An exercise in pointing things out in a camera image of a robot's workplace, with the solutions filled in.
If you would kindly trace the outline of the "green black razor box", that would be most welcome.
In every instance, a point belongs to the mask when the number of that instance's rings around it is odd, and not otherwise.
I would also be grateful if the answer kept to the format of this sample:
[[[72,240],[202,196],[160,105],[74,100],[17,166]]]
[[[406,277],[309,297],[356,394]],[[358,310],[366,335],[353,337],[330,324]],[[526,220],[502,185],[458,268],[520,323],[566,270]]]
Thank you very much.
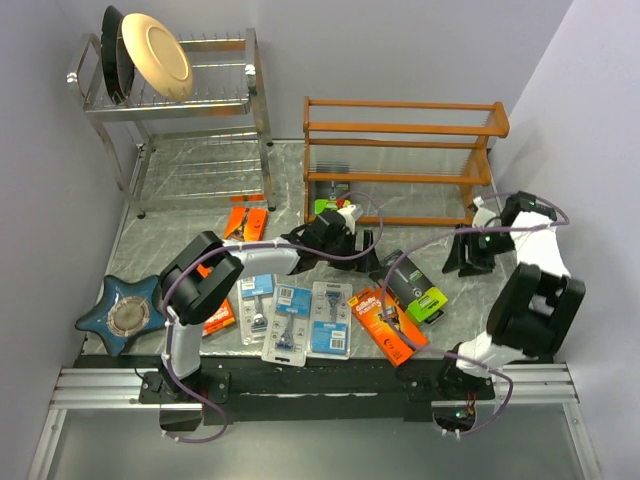
[[[337,199],[350,190],[350,185],[348,182],[319,181],[314,188],[313,213],[318,215],[325,209],[336,210]]]
[[[409,258],[398,263],[387,292],[416,325],[431,325],[444,314],[448,298]]]

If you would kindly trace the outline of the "orange Fusion5 razor box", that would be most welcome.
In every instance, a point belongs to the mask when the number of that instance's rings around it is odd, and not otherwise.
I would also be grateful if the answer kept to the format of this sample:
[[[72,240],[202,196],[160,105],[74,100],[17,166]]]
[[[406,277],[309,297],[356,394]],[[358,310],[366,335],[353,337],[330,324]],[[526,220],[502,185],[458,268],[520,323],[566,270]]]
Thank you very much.
[[[394,367],[409,360],[428,344],[428,338],[382,289],[367,287],[348,300],[353,315]]]

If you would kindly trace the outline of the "wooden two-tier shelf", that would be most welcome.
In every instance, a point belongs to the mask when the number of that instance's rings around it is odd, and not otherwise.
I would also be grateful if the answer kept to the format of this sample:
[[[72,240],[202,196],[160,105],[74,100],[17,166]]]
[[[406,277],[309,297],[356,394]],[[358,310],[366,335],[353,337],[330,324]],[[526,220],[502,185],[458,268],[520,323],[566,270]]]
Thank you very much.
[[[475,194],[492,181],[488,153],[510,132],[502,103],[305,98],[304,218],[314,184],[348,182],[399,226],[470,223]]]

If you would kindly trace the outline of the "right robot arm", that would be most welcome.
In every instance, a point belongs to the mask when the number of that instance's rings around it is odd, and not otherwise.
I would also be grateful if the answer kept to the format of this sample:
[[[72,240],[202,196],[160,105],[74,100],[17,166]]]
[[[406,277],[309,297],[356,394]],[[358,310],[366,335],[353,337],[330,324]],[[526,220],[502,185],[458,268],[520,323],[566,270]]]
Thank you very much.
[[[437,375],[449,398],[472,395],[495,371],[514,361],[557,353],[586,294],[586,285],[564,264],[557,230],[569,224],[558,206],[528,192],[505,194],[500,212],[486,197],[470,203],[470,224],[458,224],[442,267],[459,277],[489,274],[498,256],[514,254],[516,266],[491,307],[485,329],[448,351]]]

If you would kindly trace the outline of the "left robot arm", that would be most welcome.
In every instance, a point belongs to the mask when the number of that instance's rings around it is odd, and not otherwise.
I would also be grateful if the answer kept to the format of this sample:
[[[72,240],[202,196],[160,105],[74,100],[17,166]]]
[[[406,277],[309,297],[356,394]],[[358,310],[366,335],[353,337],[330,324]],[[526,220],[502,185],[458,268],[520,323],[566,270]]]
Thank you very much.
[[[159,277],[160,311],[166,319],[161,354],[163,390],[184,402],[198,390],[203,325],[235,284],[259,275],[292,276],[325,261],[337,270],[369,273],[381,239],[366,229],[356,247],[357,205],[328,210],[272,240],[223,240],[211,231],[196,236]]]

